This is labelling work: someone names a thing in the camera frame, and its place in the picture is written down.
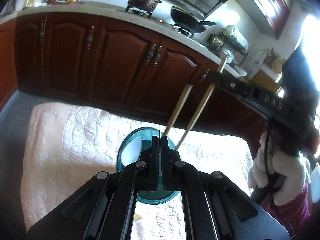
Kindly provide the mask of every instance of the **wicker basket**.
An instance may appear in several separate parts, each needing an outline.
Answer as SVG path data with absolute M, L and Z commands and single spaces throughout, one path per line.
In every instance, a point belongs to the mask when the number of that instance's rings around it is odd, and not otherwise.
M 270 68 L 272 68 L 273 61 L 274 60 L 272 60 L 271 57 L 266 56 L 263 60 L 263 63 L 267 64 Z

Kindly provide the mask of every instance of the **countertop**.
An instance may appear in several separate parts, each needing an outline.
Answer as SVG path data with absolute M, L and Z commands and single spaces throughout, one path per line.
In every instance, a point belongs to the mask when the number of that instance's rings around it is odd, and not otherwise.
M 210 52 L 207 47 L 200 44 L 199 42 L 186 37 L 185 35 L 173 30 L 166 25 L 156 22 L 151 19 L 147 19 L 145 17 L 137 16 L 132 13 L 124 12 L 122 10 L 116 8 L 108 8 L 108 5 L 104 5 L 101 3 L 92 3 L 90 5 L 82 4 L 64 4 L 64 5 L 48 5 L 48 6 L 41 6 L 36 8 L 26 8 L 22 11 L 13 12 L 9 15 L 2 16 L 0 18 L 0 24 L 3 24 L 11 19 L 14 19 L 19 16 L 29 15 L 29 14 L 36 14 L 36 13 L 48 13 L 48 12 L 76 12 L 76 13 L 86 13 L 86 14 L 94 14 L 100 15 L 105 17 L 110 17 L 114 19 L 123 20 L 129 23 L 133 23 L 147 29 L 153 30 L 155 32 L 161 33 L 169 38 L 172 38 L 191 49 L 199 52 L 200 54 L 204 55 L 208 59 L 212 60 L 216 64 L 220 64 L 221 59 Z M 239 78 L 240 75 L 231 68 L 228 64 L 225 66 L 225 70 L 231 73 L 236 78 Z

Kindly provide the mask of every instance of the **gray floor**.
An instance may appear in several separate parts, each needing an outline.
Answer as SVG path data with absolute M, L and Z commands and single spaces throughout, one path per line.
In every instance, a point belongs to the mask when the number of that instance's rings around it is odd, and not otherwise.
M 0 214 L 25 233 L 20 201 L 20 184 L 28 123 L 34 106 L 57 102 L 16 91 L 0 113 Z

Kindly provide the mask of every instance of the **glove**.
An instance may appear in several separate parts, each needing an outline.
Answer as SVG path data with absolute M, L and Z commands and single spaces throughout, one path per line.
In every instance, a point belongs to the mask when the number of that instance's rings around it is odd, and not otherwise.
M 264 166 L 264 149 L 266 141 L 265 132 L 260 138 L 260 148 L 253 166 L 248 174 L 248 186 L 250 188 L 264 188 L 268 185 L 268 177 Z M 307 158 L 299 154 L 293 157 L 280 151 L 282 136 L 277 131 L 272 131 L 268 143 L 267 163 L 270 174 L 282 175 L 283 183 L 280 190 L 273 194 L 277 206 L 291 203 L 302 193 L 304 184 L 310 183 L 310 163 Z

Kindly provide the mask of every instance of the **cooking pot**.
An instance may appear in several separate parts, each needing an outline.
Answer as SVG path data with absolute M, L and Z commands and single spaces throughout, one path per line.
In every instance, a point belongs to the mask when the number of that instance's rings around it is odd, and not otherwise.
M 162 3 L 162 0 L 128 0 L 128 5 L 146 12 L 153 12 L 158 3 Z
M 174 20 L 178 26 L 192 33 L 204 32 L 206 30 L 204 25 L 216 25 L 214 22 L 198 22 L 191 13 L 175 6 L 171 7 L 170 14 L 172 20 Z

